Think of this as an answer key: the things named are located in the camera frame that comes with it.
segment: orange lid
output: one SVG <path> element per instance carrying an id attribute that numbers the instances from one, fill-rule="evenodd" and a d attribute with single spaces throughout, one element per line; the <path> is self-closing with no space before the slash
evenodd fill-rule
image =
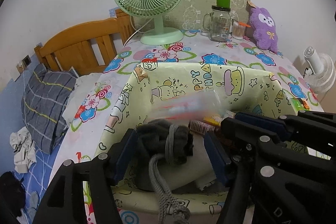
<path id="1" fill-rule="evenodd" d="M 248 28 L 251 27 L 250 25 L 247 25 L 246 23 L 243 23 L 243 22 L 240 22 L 240 21 L 238 21 L 238 24 L 239 24 L 240 26 L 245 26 L 245 27 L 248 27 Z"/>

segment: crumpled cloth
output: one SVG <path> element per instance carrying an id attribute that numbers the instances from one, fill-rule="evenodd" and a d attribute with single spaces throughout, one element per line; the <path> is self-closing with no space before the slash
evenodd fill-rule
<path id="1" fill-rule="evenodd" d="M 165 119 L 156 119 L 137 127 L 139 135 L 137 147 L 138 166 L 135 184 L 141 190 L 153 191 L 148 164 L 155 154 L 165 154 L 166 139 L 169 135 L 171 122 Z M 185 126 L 179 126 L 174 134 L 174 164 L 182 165 L 187 162 L 187 157 L 193 155 L 193 136 Z"/>
<path id="2" fill-rule="evenodd" d="M 18 173 L 28 173 L 30 166 L 36 162 L 35 142 L 26 127 L 18 132 L 12 133 L 9 143 L 14 149 L 15 171 Z"/>

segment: wooden bed frame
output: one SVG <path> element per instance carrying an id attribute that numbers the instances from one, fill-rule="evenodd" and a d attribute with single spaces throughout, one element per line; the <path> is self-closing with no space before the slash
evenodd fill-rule
<path id="1" fill-rule="evenodd" d="M 116 57 L 117 51 L 111 34 L 120 33 L 126 40 L 134 33 L 130 16 L 120 9 L 117 18 L 85 22 L 70 27 L 52 37 L 46 44 L 34 48 L 40 63 L 54 71 L 69 70 L 74 67 L 80 75 L 103 72 Z M 100 66 L 89 39 L 95 38 L 105 65 Z"/>

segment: fan stand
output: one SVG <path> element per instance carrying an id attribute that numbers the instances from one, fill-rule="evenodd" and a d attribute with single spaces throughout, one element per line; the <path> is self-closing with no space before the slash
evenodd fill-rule
<path id="1" fill-rule="evenodd" d="M 167 45 L 178 42 L 184 37 L 183 33 L 176 28 L 163 27 L 162 16 L 154 17 L 154 29 L 145 32 L 140 41 L 146 45 Z"/>

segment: table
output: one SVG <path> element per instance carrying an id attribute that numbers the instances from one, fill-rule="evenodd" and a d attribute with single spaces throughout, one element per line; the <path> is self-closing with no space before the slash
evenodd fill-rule
<path id="1" fill-rule="evenodd" d="M 64 160 L 91 160 L 97 149 L 106 150 L 104 144 L 100 143 L 101 134 L 125 83 L 141 62 L 202 62 L 270 71 L 280 81 L 286 95 L 292 98 L 297 111 L 304 109 L 302 102 L 307 102 L 310 110 L 323 111 L 309 85 L 281 52 L 275 54 L 260 50 L 248 37 L 241 41 L 230 37 L 227 43 L 217 43 L 199 30 L 183 33 L 184 39 L 171 45 L 148 46 L 142 44 L 139 38 L 134 38 L 122 49 L 88 94 L 85 102 L 89 100 L 92 108 L 79 108 L 59 149 L 50 181 Z M 88 205 L 88 223 L 94 223 L 90 218 L 93 211 L 87 185 L 84 193 Z"/>

